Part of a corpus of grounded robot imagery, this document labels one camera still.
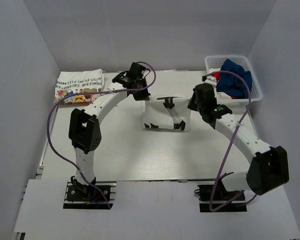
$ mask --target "tabletop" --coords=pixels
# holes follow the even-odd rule
[[[149,88],[151,94],[185,96],[201,84],[204,71],[158,71],[157,80]],[[117,73],[105,74],[105,87]],[[152,73],[147,82],[152,81]],[[68,138],[70,115],[74,108],[61,106],[52,128],[55,148],[75,161],[74,148]],[[239,119],[245,106],[230,107]],[[249,116],[243,123],[253,132]],[[190,131],[149,131],[142,128],[142,102],[132,96],[123,100],[103,120],[102,141],[94,154],[97,181],[175,180],[215,178],[229,140],[205,123],[198,112],[191,112]],[[48,146],[42,179],[72,176],[75,168],[55,155]],[[241,172],[249,168],[243,154],[233,146],[224,172]]]

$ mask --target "white table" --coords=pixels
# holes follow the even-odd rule
[[[150,92],[191,97],[203,74],[159,71]],[[106,74],[109,79],[115,75]],[[245,107],[231,109],[239,118]],[[72,110],[68,106],[59,108],[52,142],[75,160],[68,139]],[[243,122],[253,131],[248,117]],[[94,162],[98,181],[118,181],[112,209],[63,209],[66,184],[75,169],[48,147],[42,179],[29,181],[14,231],[26,233],[25,240],[300,238],[283,187],[258,197],[247,206],[247,212],[200,213],[198,198],[193,194],[195,182],[135,182],[215,178],[229,140],[196,112],[191,113],[190,125],[189,132],[145,131],[141,103],[132,96],[121,102],[102,122],[102,141]],[[246,171],[248,167],[243,154],[233,146],[224,172]],[[246,193],[247,198],[252,196],[252,192]]]

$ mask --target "blue cloth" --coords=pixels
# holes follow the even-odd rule
[[[243,78],[248,85],[250,91],[252,88],[252,76],[250,71],[245,71],[244,68],[230,59],[224,61],[221,71],[229,71]],[[220,79],[216,85],[217,92],[224,92],[236,99],[249,98],[247,88],[237,77],[228,73],[220,73]]]

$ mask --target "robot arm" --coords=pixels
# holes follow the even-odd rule
[[[124,89],[140,89],[147,86],[143,77],[146,68],[138,63],[132,63],[130,70],[118,74],[109,86],[110,92]],[[129,96],[129,92],[112,92],[98,97],[82,110],[74,109],[71,113],[69,138],[74,147],[76,164],[85,178],[91,183],[96,183],[94,174],[94,153],[101,142],[100,125],[106,115],[122,100]],[[148,100],[148,90],[133,92],[136,101]],[[71,183],[89,198],[95,189],[82,179],[79,171],[71,178]]]
[[[237,120],[228,107],[217,104],[210,84],[199,84],[193,89],[188,108],[199,112],[206,123],[229,140],[232,138]],[[287,152],[281,146],[272,147],[244,126],[238,129],[233,143],[246,157],[250,167],[248,172],[223,177],[221,181],[225,190],[252,190],[262,195],[289,181]]]

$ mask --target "white wall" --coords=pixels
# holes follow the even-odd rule
[[[0,240],[10,239],[45,141],[60,69],[21,0],[0,0]]]
[[[252,115],[258,134],[288,153],[284,188],[300,230],[300,0],[278,0],[249,60],[263,92]]]
[[[24,0],[63,71],[201,70],[247,55],[276,0]]]

